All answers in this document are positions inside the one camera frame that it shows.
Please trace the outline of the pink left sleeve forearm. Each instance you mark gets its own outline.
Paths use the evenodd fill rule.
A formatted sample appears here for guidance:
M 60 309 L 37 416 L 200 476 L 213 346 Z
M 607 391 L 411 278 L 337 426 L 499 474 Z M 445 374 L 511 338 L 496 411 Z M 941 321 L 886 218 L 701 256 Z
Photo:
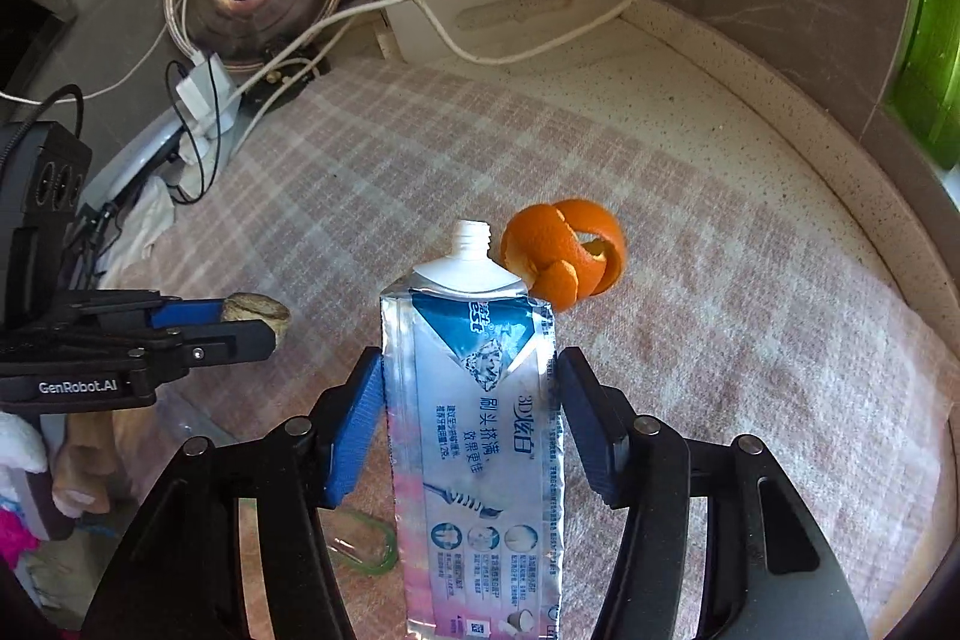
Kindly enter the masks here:
M 23 525 L 11 510 L 0 510 L 0 555 L 10 570 L 18 567 L 21 555 L 36 551 L 39 539 Z

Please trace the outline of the left hand white knit glove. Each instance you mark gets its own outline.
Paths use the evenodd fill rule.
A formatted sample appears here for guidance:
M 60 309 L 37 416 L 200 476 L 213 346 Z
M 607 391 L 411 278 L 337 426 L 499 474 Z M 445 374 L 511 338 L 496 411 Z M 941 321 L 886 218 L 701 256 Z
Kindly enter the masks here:
M 2 495 L 31 534 L 65 541 L 87 516 L 143 500 L 137 447 L 153 435 L 153 409 L 2 416 Z

